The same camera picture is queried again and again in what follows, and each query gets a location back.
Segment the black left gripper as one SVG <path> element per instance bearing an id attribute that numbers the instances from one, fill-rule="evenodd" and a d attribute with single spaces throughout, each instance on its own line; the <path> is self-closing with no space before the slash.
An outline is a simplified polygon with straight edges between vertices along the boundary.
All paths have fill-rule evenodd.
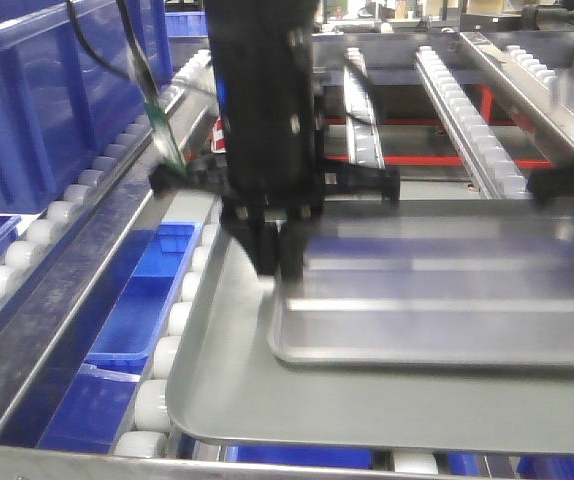
<path id="1" fill-rule="evenodd" d="M 184 171 L 163 162 L 156 165 L 148 180 L 154 197 L 162 199 L 180 190 L 203 191 L 221 198 L 225 217 L 240 221 L 236 238 L 245 250 L 257 275 L 274 276 L 278 264 L 285 280 L 301 280 L 303 253 L 308 227 L 301 221 L 287 221 L 278 232 L 276 222 L 259 220 L 271 211 L 296 219 L 316 218 L 330 196 L 379 194 L 392 204 L 400 198 L 400 173 L 395 167 L 383 169 L 325 158 L 311 185 L 274 192 L 243 191 L 229 180 L 223 154 L 209 154 L 191 160 Z"/>

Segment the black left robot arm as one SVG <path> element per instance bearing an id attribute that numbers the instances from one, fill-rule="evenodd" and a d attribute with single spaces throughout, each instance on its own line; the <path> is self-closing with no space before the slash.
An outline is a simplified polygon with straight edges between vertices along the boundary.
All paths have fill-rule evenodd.
<path id="1" fill-rule="evenodd" d="M 313 1 L 205 3 L 225 162 L 164 162 L 156 197 L 182 189 L 218 195 L 220 223 L 260 275 L 295 280 L 327 197 L 376 193 L 394 204 L 400 176 L 387 167 L 329 160 L 323 101 L 314 91 Z"/>

